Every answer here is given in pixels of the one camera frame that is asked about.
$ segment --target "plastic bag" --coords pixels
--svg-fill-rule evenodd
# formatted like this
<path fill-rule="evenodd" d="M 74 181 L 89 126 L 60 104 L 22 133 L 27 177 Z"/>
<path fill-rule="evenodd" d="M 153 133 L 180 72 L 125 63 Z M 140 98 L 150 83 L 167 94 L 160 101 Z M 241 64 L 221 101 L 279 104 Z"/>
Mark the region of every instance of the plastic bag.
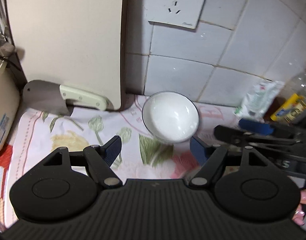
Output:
<path fill-rule="evenodd" d="M 244 97 L 241 106 L 235 110 L 235 115 L 257 121 L 262 120 L 284 84 L 282 81 L 264 80 L 254 85 Z"/>

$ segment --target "black cable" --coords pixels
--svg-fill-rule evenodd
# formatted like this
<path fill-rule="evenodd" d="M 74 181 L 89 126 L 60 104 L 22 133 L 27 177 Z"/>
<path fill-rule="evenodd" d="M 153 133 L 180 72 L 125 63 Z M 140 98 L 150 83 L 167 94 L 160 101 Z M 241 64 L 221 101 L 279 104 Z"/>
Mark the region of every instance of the black cable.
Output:
<path fill-rule="evenodd" d="M 4 57 L 0 57 L 1 60 L 4 60 L 8 63 L 10 63 L 12 66 L 14 66 L 18 71 L 22 71 L 17 65 L 15 65 L 11 60 L 4 58 Z"/>

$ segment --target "electrical outlet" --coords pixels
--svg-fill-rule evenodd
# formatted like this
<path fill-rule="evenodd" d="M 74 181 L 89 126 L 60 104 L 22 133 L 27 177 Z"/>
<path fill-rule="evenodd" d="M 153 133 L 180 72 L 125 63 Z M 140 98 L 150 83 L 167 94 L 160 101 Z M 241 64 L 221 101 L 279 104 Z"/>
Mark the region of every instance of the electrical outlet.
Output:
<path fill-rule="evenodd" d="M 146 19 L 195 29 L 204 0 L 146 0 Z"/>

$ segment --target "floral tablecloth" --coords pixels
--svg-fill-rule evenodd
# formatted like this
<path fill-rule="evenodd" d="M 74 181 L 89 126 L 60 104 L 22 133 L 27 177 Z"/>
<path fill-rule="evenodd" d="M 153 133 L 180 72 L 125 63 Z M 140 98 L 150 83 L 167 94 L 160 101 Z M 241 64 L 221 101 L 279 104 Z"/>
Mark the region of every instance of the floral tablecloth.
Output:
<path fill-rule="evenodd" d="M 164 145 L 154 139 L 142 120 L 146 96 L 128 95 L 128 109 L 105 112 L 75 107 L 71 117 L 28 109 L 19 122 L 6 185 L 5 225 L 17 217 L 9 199 L 10 188 L 25 172 L 60 146 L 81 151 L 92 144 L 103 145 L 114 135 L 122 139 L 122 151 L 112 170 L 125 182 L 128 178 L 176 179 L 198 167 L 189 142 Z M 234 108 L 196 103 L 200 115 L 198 136 L 215 143 L 213 129 L 222 124 L 236 126 Z"/>

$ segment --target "metal screw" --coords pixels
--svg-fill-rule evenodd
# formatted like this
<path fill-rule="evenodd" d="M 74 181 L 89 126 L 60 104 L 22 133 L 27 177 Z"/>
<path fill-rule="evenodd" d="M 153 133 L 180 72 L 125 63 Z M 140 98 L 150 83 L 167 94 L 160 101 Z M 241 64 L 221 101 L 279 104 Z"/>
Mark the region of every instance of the metal screw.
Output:
<path fill-rule="evenodd" d="M 207 179 L 205 178 L 202 178 L 202 177 L 196 177 L 196 178 L 193 178 L 191 180 L 192 184 L 193 185 L 196 185 L 196 186 L 203 186 L 207 183 Z"/>
<path fill-rule="evenodd" d="M 109 177 L 104 180 L 104 183 L 108 186 L 115 186 L 120 183 L 120 180 L 117 178 Z"/>

